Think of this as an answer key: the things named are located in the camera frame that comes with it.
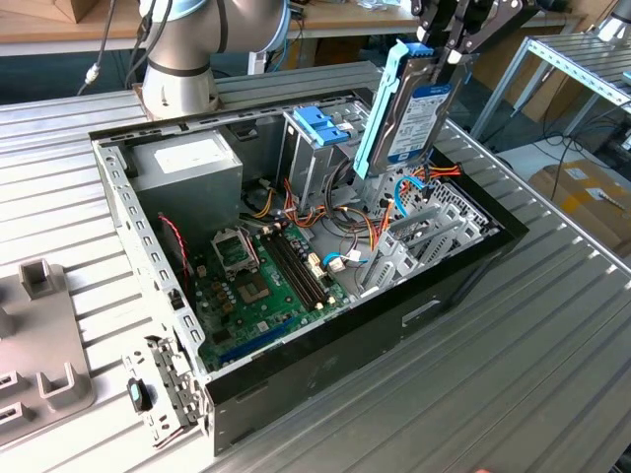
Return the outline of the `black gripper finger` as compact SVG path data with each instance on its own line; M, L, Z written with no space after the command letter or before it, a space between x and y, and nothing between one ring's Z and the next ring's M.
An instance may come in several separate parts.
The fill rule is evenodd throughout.
M417 37L420 42L435 49L433 79L443 79L447 61L445 48L447 2L440 0L412 0L411 13L418 21Z
M497 34L516 14L514 1L491 1L476 32L467 26L469 1L454 1L451 29L446 45L447 63L457 65L464 55L474 52L493 34Z

